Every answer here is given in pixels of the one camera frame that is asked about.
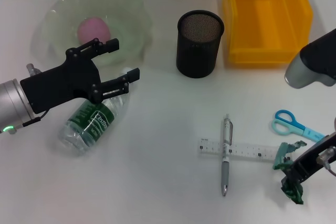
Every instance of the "black mesh pencil holder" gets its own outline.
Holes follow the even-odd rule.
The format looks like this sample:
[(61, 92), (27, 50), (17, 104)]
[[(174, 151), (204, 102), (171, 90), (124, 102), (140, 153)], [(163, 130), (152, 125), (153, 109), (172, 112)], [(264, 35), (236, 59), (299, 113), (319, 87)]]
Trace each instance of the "black mesh pencil holder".
[(223, 21), (206, 10), (184, 14), (177, 24), (176, 66), (185, 76), (202, 78), (215, 68)]

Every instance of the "scissors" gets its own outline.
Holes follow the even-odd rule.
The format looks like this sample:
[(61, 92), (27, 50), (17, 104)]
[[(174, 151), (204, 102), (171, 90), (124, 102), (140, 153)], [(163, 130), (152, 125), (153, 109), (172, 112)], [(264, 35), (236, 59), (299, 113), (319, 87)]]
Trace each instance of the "scissors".
[[(286, 119), (283, 119), (279, 116), (279, 114), (287, 114), (291, 117), (292, 121), (287, 121)], [(286, 127), (287, 131), (280, 131), (277, 129), (277, 124), (280, 124), (284, 127)], [(320, 141), (322, 138), (325, 137), (325, 135), (318, 133), (308, 127), (305, 127), (304, 125), (298, 123), (298, 121), (295, 120), (295, 116), (293, 113), (291, 113), (288, 110), (279, 110), (277, 113), (275, 113), (275, 119), (272, 122), (272, 128), (273, 130), (278, 133), (279, 135), (289, 135), (291, 133), (297, 134), (299, 136), (303, 136), (305, 138), (308, 138), (315, 143)]]

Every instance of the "yellow plastic bin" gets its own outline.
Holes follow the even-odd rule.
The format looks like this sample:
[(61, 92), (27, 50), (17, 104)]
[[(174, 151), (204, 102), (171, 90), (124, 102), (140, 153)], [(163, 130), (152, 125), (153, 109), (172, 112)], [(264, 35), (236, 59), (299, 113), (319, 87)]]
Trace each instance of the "yellow plastic bin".
[(289, 63), (308, 43), (308, 0), (223, 0), (223, 8), (228, 60), (235, 66)]

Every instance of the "green led light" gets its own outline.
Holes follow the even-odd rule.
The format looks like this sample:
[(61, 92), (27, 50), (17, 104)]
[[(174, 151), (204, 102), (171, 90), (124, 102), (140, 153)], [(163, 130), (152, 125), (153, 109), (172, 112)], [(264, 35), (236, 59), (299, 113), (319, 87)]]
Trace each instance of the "green led light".
[(6, 131), (11, 130), (11, 129), (14, 129), (14, 126), (7, 126), (2, 131), (6, 132)]

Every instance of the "plastic water bottle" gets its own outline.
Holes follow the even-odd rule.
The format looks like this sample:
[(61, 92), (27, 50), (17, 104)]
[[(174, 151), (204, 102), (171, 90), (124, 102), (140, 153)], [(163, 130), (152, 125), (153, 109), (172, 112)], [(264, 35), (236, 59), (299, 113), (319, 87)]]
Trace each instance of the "plastic water bottle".
[(86, 152), (114, 121), (128, 97), (129, 93), (122, 94), (106, 99), (101, 104), (85, 101), (65, 123), (58, 138), (65, 145), (74, 147), (81, 153)]

